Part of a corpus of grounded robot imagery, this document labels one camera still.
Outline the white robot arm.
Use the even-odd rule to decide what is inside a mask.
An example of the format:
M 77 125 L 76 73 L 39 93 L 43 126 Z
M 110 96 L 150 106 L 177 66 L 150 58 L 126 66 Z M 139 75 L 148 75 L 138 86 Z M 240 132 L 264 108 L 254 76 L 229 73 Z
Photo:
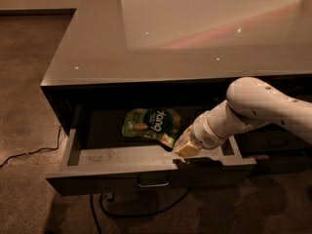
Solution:
M 312 143 L 312 103 L 289 97 L 268 83 L 253 77 L 232 82 L 226 99 L 198 116 L 175 142 L 174 153 L 194 157 L 212 150 L 229 137 L 278 125 Z

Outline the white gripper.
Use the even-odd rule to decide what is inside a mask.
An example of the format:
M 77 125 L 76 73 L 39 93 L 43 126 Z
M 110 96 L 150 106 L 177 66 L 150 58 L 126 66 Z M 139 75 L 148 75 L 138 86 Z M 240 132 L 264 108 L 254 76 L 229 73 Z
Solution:
M 209 120 L 211 112 L 206 111 L 198 116 L 183 134 L 177 139 L 173 152 L 180 157 L 194 157 L 201 148 L 214 149 L 226 142 L 213 131 Z

